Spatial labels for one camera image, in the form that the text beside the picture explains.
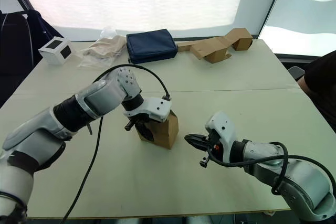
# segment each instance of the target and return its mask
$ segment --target navy blue pouch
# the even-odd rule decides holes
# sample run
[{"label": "navy blue pouch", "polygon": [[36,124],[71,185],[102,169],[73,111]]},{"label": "navy blue pouch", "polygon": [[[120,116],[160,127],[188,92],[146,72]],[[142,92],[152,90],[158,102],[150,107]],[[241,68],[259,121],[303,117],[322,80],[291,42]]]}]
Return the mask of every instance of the navy blue pouch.
[{"label": "navy blue pouch", "polygon": [[174,58],[177,46],[167,29],[127,34],[129,61],[133,64]]}]

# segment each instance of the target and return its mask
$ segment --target person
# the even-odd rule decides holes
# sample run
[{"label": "person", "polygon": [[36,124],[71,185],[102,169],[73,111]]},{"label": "person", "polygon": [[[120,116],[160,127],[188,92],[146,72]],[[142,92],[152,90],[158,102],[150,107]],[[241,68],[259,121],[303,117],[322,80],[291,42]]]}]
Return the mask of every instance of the person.
[{"label": "person", "polygon": [[307,64],[304,70],[298,84],[336,132],[336,51]]}]

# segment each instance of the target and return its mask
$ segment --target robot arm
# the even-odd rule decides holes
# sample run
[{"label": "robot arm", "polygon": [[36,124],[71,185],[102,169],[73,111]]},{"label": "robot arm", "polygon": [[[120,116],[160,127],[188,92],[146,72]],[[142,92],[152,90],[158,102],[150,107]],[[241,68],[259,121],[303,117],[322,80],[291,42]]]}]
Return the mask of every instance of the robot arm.
[{"label": "robot arm", "polygon": [[[223,112],[214,114],[205,124],[205,128],[208,136],[185,136],[195,148],[208,151],[200,165],[206,167],[211,159],[223,166],[243,167],[245,172],[262,183],[274,186],[284,164],[284,153],[279,145],[237,141],[234,124]],[[274,156],[279,156],[280,159],[240,165],[246,161]],[[289,159],[286,175],[276,190],[302,221],[311,223],[331,220],[336,213],[336,200],[330,193],[329,180],[319,169],[307,162]]]},{"label": "robot arm", "polygon": [[130,120],[126,130],[135,125],[145,132],[143,122],[164,122],[171,102],[143,98],[133,72],[117,68],[99,81],[62,103],[51,106],[18,127],[6,138],[0,154],[1,217],[25,215],[33,188],[34,172],[49,167],[64,151],[65,141],[120,104]]}]

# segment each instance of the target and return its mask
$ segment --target table surface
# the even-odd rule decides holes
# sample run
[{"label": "table surface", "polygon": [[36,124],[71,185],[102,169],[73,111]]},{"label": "table surface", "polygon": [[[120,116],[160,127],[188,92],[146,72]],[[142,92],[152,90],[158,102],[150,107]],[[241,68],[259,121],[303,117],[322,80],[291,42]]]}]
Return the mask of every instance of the table surface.
[{"label": "table surface", "polygon": [[[258,50],[253,47],[259,45],[261,50],[258,54]],[[242,56],[250,62],[251,68],[257,67],[253,57],[260,59],[265,48],[263,45],[262,41],[255,41],[252,47],[254,54],[244,56],[246,52],[239,52],[232,56],[232,62],[239,62]],[[139,140],[135,129],[126,132],[123,127],[128,119],[122,115],[121,106],[107,114],[96,162],[70,217],[201,215],[288,209],[280,196],[271,194],[270,187],[244,173],[243,169],[223,168],[214,163],[210,163],[207,169],[200,167],[199,161],[204,153],[190,146],[183,137],[189,133],[206,134],[205,122],[219,110],[223,110],[233,120],[239,140],[282,142],[290,154],[314,158],[336,174],[333,165],[335,133],[310,99],[292,79],[287,78],[286,70],[282,66],[275,67],[278,64],[276,57],[270,52],[267,55],[272,60],[264,57],[265,62],[272,66],[270,68],[277,69],[279,76],[272,73],[273,78],[269,77],[267,82],[255,81],[253,87],[248,87],[244,81],[250,79],[242,79],[241,76],[240,79],[230,76],[234,84],[226,78],[223,78],[223,82],[217,82],[217,85],[210,81],[209,75],[212,78],[221,76],[221,71],[216,68],[225,68],[226,61],[218,66],[209,65],[204,60],[194,61],[195,58],[188,53],[178,54],[173,60],[195,64],[185,70],[193,73],[188,77],[190,84],[183,82],[189,92],[179,90],[183,86],[181,83],[167,80],[168,88],[175,91],[171,97],[180,126],[172,150]],[[42,109],[68,98],[98,75],[97,70],[78,70],[78,62],[72,57],[67,65],[58,68],[41,62],[34,69],[15,95],[0,109],[0,144],[18,125]],[[165,65],[171,64],[166,62],[170,60],[162,61],[163,66],[160,66],[160,62],[145,66],[159,74],[166,83],[165,74],[168,75],[169,70]],[[228,64],[232,64],[235,72],[244,72],[232,62]],[[208,83],[212,83],[210,88],[202,81],[195,85],[202,78],[192,68],[202,68],[208,73],[206,78]],[[268,69],[266,66],[260,68],[261,71]],[[163,92],[150,92],[156,89],[149,85],[152,77],[141,75],[140,71],[136,73],[137,77],[138,74],[145,96],[162,96]],[[55,89],[39,87],[47,83]],[[225,90],[228,87],[248,90]],[[92,129],[93,136],[88,134],[87,129],[80,130],[67,143],[65,152],[51,168],[35,174],[35,185],[28,204],[30,217],[62,217],[65,214],[92,158],[98,121],[92,123]]]},{"label": "table surface", "polygon": [[[91,42],[73,43],[76,50]],[[247,51],[229,48],[232,56],[212,64],[198,60],[191,52],[179,52],[175,58],[141,64],[154,71],[170,92],[253,90],[298,88],[291,75],[263,40],[254,40]],[[48,65],[42,60],[15,94],[75,93],[89,85],[104,69],[78,68],[81,59],[70,56],[64,65]],[[115,64],[128,63],[125,52]],[[144,92],[160,92],[162,87],[143,70],[133,70]]]}]

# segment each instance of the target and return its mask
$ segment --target flattened cardboard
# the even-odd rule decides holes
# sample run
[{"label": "flattened cardboard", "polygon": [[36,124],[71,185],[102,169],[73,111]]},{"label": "flattened cardboard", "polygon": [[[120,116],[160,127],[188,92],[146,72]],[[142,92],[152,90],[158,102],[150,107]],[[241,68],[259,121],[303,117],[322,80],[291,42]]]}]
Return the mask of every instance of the flattened cardboard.
[{"label": "flattened cardboard", "polygon": [[142,141],[146,141],[167,149],[171,149],[175,143],[177,133],[179,132],[179,123],[177,116],[170,111],[167,120],[163,123],[150,121],[145,126],[152,132],[154,142],[145,139],[138,131],[138,135]]},{"label": "flattened cardboard", "polygon": [[229,46],[232,45],[237,51],[247,50],[252,44],[252,39],[252,35],[246,28],[234,28],[225,36],[180,42],[177,46],[179,51],[190,50],[198,59],[204,58],[211,63],[216,63],[231,56],[226,53]]}]

